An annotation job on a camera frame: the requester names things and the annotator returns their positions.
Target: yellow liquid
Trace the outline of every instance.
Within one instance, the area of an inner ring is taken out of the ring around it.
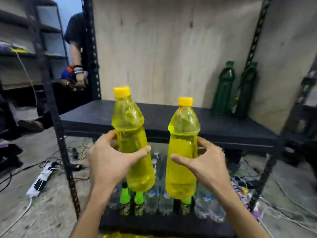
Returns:
[[[177,112],[188,112],[188,114],[184,116]],[[178,109],[168,129],[171,137],[166,166],[166,191],[174,199],[189,198],[196,191],[196,177],[188,168],[176,164],[171,159],[171,154],[179,154],[191,159],[197,157],[197,134],[200,126],[194,111]]]
[[[119,151],[133,153],[147,146],[144,117],[131,100],[117,100],[114,108],[112,125],[117,130]],[[136,192],[148,191],[155,183],[151,155],[138,160],[126,177],[128,187]]]

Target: clear water bottle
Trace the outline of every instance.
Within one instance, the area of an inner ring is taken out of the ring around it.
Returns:
[[[165,189],[165,176],[161,180],[161,192],[159,197],[159,211],[164,216],[169,216],[173,212],[174,199],[168,194]]]
[[[119,205],[120,204],[120,195],[121,195],[121,184],[118,185],[114,189],[114,191],[110,197],[110,200],[108,202],[108,206],[110,209],[119,209],[120,208],[120,205]]]
[[[212,193],[202,184],[198,183],[196,204],[194,207],[195,215],[198,218],[206,219],[209,216],[209,207],[211,205],[212,197]]]
[[[144,193],[145,212],[155,214],[159,208],[159,179],[156,177],[155,184]]]
[[[219,204],[218,200],[214,195],[212,195],[211,203],[209,206],[209,216],[216,223],[224,222],[224,218],[226,216],[226,212]]]

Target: concrete floor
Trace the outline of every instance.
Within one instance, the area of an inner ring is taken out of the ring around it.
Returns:
[[[68,147],[77,147],[82,144],[83,140],[83,138],[78,137],[67,137],[66,143]],[[38,134],[21,137],[13,141],[13,143],[23,149],[23,153],[19,155],[20,160],[24,163],[23,167],[52,157],[51,154],[58,150],[55,133],[52,128]],[[166,144],[151,144],[151,146],[153,151],[166,152]],[[262,157],[247,156],[246,160],[254,167],[264,168],[265,159]],[[41,170],[38,166],[34,166],[21,172],[14,176],[10,186],[1,192],[0,233],[13,223],[28,206],[29,198],[25,193]],[[314,189],[316,180],[306,163],[300,165],[299,168],[294,168],[278,162],[274,168],[274,174],[286,193],[294,201],[317,214],[317,193]],[[78,176],[86,177],[87,174],[79,174]],[[82,209],[88,199],[89,185],[88,180],[81,180],[76,183]],[[311,228],[317,229],[316,219],[312,215],[305,213],[302,208],[291,203],[283,195],[272,176],[267,182],[263,196],[272,205],[304,214],[305,218],[312,223]],[[300,215],[293,215],[287,212],[285,214],[292,216],[297,221],[305,221]],[[2,237],[68,237],[75,222],[76,216],[65,174],[62,171],[55,171],[41,194],[33,199],[30,210]],[[264,216],[263,222],[275,238],[317,237],[316,234],[305,230],[297,224],[282,218],[272,217],[270,213]]]

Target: bottle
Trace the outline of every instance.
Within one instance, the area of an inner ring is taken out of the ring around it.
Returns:
[[[200,219],[206,219],[209,216],[209,206],[211,205],[212,193],[198,183],[196,204],[194,207],[195,215]]]
[[[211,108],[213,114],[224,115],[229,113],[231,87],[236,77],[233,64],[233,61],[228,61],[219,75],[219,83]]]
[[[209,216],[216,223],[224,222],[224,218],[226,216],[226,212],[219,204],[218,200],[214,195],[211,195],[211,201],[209,206]]]
[[[181,199],[181,202],[180,202],[181,215],[186,216],[189,214],[189,212],[191,211],[191,204],[192,204],[191,197]]]
[[[144,207],[145,207],[144,196],[143,196],[142,192],[137,192],[135,194],[134,203],[135,203],[134,215],[135,216],[142,216],[143,211],[144,211]]]
[[[241,74],[239,89],[237,91],[232,113],[235,117],[243,119],[248,116],[253,89],[257,78],[257,62],[251,62]]]
[[[132,101],[128,86],[113,88],[116,98],[114,104],[112,126],[117,130],[119,151],[133,153],[147,146],[144,116],[139,107]],[[151,162],[151,154],[141,158],[131,168],[126,177],[129,188],[136,192],[149,190],[154,182],[155,175]]]
[[[161,182],[161,192],[159,197],[159,211],[164,216],[169,216],[173,212],[174,199],[168,194],[165,189],[165,176],[162,178]]]
[[[114,191],[110,197],[110,200],[108,202],[108,206],[110,209],[117,209],[119,208],[120,204],[120,196],[121,196],[121,185],[118,185],[116,188],[114,188]]]
[[[168,130],[171,133],[166,166],[166,191],[174,199],[192,197],[196,190],[196,177],[183,165],[176,164],[171,154],[197,158],[197,134],[200,125],[194,110],[193,98],[180,97],[179,108],[173,115]]]
[[[121,215],[127,216],[130,213],[130,200],[131,196],[129,194],[128,184],[126,182],[123,182],[120,195]]]
[[[155,184],[145,192],[145,211],[155,214],[159,208],[159,178],[156,177]]]

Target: dark green bottle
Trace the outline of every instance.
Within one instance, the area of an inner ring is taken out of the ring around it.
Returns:
[[[226,63],[227,66],[219,75],[219,83],[211,108],[213,114],[224,115],[229,112],[231,87],[235,79],[233,64],[233,61],[228,61]]]
[[[241,74],[240,85],[232,106],[235,117],[243,119],[248,116],[253,89],[257,78],[257,62],[251,62]]]

